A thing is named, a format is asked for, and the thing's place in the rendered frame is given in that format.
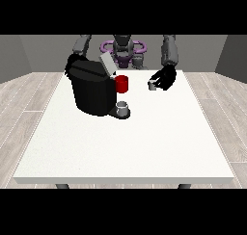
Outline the black coffee machine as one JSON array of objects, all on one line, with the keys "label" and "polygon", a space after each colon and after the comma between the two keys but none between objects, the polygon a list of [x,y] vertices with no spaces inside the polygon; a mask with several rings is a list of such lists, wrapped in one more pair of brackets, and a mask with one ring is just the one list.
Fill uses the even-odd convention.
[{"label": "black coffee machine", "polygon": [[101,62],[76,61],[69,70],[76,106],[91,116],[112,116],[118,119],[130,117],[117,114],[117,94],[115,78],[109,76]]}]

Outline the small grey cup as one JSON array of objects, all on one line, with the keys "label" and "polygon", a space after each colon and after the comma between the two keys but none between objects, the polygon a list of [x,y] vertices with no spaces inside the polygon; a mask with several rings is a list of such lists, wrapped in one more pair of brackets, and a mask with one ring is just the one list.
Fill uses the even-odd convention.
[{"label": "small grey cup", "polygon": [[128,105],[125,101],[119,101],[116,104],[116,108],[117,108],[117,114],[120,117],[126,116],[128,113]]}]

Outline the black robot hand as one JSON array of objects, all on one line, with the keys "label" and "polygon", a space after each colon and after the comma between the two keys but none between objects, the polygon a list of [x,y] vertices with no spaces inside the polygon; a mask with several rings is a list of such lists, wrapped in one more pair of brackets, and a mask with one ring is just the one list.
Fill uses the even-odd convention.
[{"label": "black robot hand", "polygon": [[154,85],[163,91],[168,90],[173,86],[176,81],[177,72],[173,65],[165,65],[162,69],[158,70],[151,79]]},{"label": "black robot hand", "polygon": [[83,55],[79,55],[79,54],[71,54],[68,57],[68,61],[65,67],[65,74],[69,75],[69,70],[71,69],[71,66],[74,62],[76,61],[87,61],[87,58]]}]

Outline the red pod holder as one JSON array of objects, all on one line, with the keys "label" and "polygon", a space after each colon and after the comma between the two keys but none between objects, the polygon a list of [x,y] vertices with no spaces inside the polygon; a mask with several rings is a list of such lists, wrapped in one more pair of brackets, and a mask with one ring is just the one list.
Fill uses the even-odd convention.
[{"label": "red pod holder", "polygon": [[125,75],[118,75],[115,78],[116,92],[125,93],[128,91],[128,77]]}]

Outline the pale grey machine lid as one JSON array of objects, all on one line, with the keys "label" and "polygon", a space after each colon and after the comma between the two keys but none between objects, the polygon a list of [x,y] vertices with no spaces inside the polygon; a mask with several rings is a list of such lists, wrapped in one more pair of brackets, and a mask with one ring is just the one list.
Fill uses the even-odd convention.
[{"label": "pale grey machine lid", "polygon": [[112,59],[112,56],[109,52],[105,52],[99,56],[99,60],[103,64],[107,74],[112,76],[114,72],[117,70],[117,67]]}]

